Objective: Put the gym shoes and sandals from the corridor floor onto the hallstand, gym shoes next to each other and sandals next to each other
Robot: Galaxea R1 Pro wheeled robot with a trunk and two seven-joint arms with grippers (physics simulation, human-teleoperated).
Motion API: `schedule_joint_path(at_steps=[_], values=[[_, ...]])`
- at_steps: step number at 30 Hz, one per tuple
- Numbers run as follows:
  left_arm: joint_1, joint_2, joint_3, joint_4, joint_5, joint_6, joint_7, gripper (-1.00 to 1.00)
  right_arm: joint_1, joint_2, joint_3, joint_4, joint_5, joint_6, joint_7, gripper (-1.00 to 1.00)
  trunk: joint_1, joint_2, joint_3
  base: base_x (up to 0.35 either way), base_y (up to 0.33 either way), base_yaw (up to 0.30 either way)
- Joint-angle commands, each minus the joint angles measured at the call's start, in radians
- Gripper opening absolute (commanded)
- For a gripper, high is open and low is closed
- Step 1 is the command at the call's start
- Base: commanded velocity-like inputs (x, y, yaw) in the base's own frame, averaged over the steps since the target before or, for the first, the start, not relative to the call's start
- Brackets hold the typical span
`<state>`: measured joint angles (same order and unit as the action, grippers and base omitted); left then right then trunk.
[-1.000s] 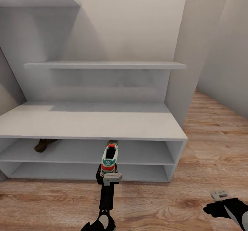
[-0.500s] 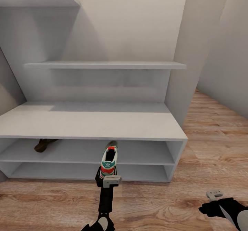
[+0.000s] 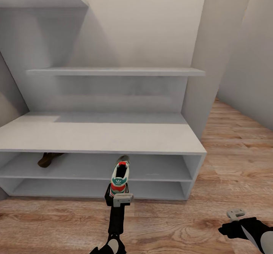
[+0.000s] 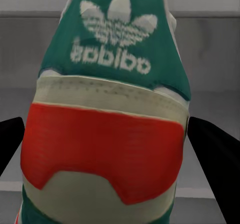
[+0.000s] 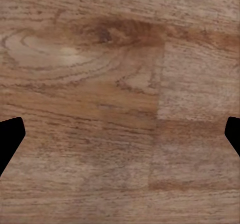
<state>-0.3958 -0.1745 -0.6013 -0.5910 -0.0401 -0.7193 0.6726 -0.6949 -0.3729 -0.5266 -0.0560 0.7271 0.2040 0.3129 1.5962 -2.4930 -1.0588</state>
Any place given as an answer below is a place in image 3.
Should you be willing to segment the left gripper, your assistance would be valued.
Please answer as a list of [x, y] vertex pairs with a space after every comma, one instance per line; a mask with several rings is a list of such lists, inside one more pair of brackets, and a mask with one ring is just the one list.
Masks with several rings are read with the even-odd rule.
[[124, 219], [124, 209], [126, 205], [130, 205], [130, 203], [121, 203], [120, 207], [114, 207], [113, 206], [113, 198], [110, 196], [110, 187], [111, 183], [109, 184], [106, 194], [105, 194], [105, 199], [107, 206], [111, 206], [111, 212], [110, 212], [110, 219], [114, 217], [119, 217]]

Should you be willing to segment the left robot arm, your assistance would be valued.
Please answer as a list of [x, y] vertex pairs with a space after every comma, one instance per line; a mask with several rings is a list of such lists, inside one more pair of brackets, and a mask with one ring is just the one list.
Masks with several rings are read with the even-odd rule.
[[125, 206], [130, 205], [134, 200], [134, 194], [117, 193], [111, 197], [110, 187], [111, 183], [105, 194], [107, 206], [111, 206], [108, 241], [100, 250], [96, 247], [89, 254], [126, 254], [125, 246], [119, 239], [119, 235], [123, 233]]

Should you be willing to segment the gym shoe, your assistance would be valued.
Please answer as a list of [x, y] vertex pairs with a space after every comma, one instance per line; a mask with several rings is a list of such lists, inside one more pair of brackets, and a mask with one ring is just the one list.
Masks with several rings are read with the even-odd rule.
[[126, 193], [127, 181], [129, 177], [130, 158], [123, 155], [118, 158], [114, 165], [112, 177], [110, 196], [114, 197], [117, 193]]

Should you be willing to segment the sandal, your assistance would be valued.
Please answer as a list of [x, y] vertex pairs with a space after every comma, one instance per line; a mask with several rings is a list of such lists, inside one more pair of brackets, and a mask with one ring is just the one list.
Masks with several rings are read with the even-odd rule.
[[40, 167], [46, 168], [51, 164], [53, 158], [62, 156], [63, 154], [64, 153], [61, 153], [61, 152], [49, 152], [49, 153], [44, 152], [43, 158], [39, 160], [38, 164]]

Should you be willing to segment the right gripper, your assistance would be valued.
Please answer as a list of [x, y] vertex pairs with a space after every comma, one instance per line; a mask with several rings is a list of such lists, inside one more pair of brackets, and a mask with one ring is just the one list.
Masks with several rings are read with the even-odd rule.
[[237, 229], [237, 223], [239, 221], [233, 221], [232, 223], [224, 223], [218, 230], [221, 234], [227, 235], [229, 238], [242, 238], [243, 237]]

